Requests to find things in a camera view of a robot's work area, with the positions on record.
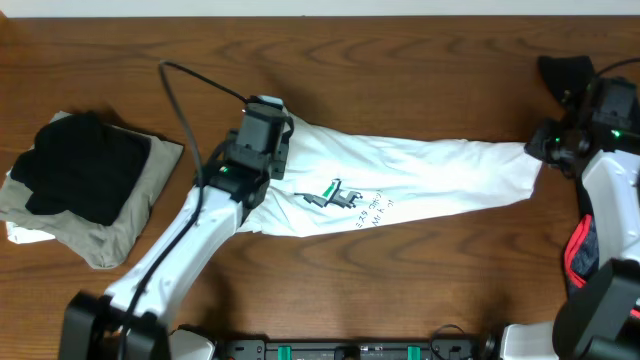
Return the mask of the white printed t-shirt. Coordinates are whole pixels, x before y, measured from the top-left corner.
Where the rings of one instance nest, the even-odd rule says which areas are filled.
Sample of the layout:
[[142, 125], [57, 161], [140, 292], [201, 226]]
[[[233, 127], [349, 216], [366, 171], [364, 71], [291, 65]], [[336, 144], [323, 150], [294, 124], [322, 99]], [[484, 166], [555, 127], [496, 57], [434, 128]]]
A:
[[519, 142], [351, 135], [293, 119], [285, 174], [240, 229], [308, 237], [502, 207], [531, 197], [541, 162]]

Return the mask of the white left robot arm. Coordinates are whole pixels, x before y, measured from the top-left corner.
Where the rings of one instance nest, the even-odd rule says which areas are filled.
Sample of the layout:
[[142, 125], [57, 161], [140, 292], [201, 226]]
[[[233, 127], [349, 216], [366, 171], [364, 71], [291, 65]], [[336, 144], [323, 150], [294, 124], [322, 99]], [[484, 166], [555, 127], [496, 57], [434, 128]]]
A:
[[190, 328], [168, 327], [210, 258], [264, 201], [270, 181], [283, 177], [293, 131], [288, 115], [245, 115], [134, 268], [103, 296], [78, 293], [71, 300], [59, 358], [214, 358], [214, 340]]

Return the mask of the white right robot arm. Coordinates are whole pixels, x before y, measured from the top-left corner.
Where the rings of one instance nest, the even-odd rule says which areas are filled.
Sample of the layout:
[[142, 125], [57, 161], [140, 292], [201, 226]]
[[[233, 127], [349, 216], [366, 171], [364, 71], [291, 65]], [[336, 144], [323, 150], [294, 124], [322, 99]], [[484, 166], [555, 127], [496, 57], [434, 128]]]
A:
[[598, 269], [562, 306], [552, 345], [560, 359], [639, 356], [639, 101], [624, 78], [594, 77], [559, 120], [547, 119], [527, 154], [575, 179], [594, 229]]

